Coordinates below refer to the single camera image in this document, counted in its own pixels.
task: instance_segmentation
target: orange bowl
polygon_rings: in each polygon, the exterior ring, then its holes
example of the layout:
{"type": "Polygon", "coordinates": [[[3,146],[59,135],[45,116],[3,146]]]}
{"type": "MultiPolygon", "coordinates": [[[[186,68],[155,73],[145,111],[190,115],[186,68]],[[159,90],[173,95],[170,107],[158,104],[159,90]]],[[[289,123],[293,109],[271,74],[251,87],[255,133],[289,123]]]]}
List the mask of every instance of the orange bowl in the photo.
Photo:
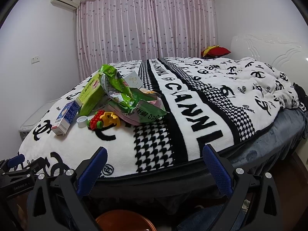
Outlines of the orange bowl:
{"type": "Polygon", "coordinates": [[[96,222],[103,231],[156,231],[142,215],[128,210],[112,210],[101,214],[96,222]]]}

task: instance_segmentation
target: wall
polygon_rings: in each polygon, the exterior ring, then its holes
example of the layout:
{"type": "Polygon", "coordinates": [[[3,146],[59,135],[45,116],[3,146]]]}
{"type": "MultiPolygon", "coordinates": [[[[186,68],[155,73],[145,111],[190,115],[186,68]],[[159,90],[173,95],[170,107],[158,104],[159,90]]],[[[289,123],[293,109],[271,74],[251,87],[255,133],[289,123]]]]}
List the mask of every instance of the wall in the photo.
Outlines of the wall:
{"type": "Polygon", "coordinates": [[[215,0],[218,43],[238,33],[274,33],[308,46],[308,26],[291,0],[215,0]]]}
{"type": "Polygon", "coordinates": [[[73,18],[50,0],[19,0],[1,27],[0,160],[16,155],[32,113],[80,82],[73,18]]]}

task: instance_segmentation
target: metal bolt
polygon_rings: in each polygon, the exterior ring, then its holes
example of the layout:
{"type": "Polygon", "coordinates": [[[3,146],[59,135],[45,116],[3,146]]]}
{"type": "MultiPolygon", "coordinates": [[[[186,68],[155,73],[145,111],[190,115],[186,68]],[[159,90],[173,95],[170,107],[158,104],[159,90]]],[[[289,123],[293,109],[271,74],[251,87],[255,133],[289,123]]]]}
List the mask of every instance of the metal bolt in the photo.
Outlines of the metal bolt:
{"type": "Polygon", "coordinates": [[[38,179],[42,180],[42,179],[44,179],[44,177],[45,177],[45,174],[39,174],[38,179]]]}
{"type": "Polygon", "coordinates": [[[236,170],[235,170],[238,174],[242,175],[244,174],[244,169],[238,167],[236,170]]]}
{"type": "Polygon", "coordinates": [[[265,173],[265,177],[270,179],[270,178],[272,178],[272,174],[269,173],[269,172],[266,172],[266,173],[265,173]]]}
{"type": "Polygon", "coordinates": [[[67,170],[67,171],[65,172],[65,174],[66,174],[67,176],[71,176],[72,174],[74,174],[74,170],[69,169],[69,170],[67,170]]]}

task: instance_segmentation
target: white blanket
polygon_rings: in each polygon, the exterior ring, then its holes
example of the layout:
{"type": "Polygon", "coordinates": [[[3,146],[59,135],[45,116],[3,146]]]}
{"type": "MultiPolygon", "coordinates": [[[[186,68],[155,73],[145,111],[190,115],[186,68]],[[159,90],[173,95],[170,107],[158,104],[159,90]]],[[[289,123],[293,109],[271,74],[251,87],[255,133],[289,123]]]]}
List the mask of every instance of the white blanket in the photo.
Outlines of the white blanket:
{"type": "Polygon", "coordinates": [[[121,121],[120,128],[96,131],[74,122],[66,135],[56,136],[52,124],[87,78],[62,96],[23,141],[19,153],[27,163],[44,157],[46,174],[62,174],[103,146],[108,161],[101,177],[153,171],[200,158],[206,143],[220,151],[246,141],[269,127],[279,110],[300,104],[284,73],[252,58],[162,58],[111,65],[122,75],[136,71],[145,88],[162,94],[169,113],[147,125],[121,121]]]}

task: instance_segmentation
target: white headboard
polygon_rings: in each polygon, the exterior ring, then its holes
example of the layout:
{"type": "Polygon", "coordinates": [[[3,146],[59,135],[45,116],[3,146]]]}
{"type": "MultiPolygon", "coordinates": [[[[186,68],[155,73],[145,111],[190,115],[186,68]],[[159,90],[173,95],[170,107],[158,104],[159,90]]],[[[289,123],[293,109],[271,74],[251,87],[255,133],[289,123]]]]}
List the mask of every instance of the white headboard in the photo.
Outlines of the white headboard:
{"type": "Polygon", "coordinates": [[[272,34],[243,34],[234,36],[230,58],[240,60],[250,56],[286,73],[308,93],[308,47],[286,37],[272,34]]]}

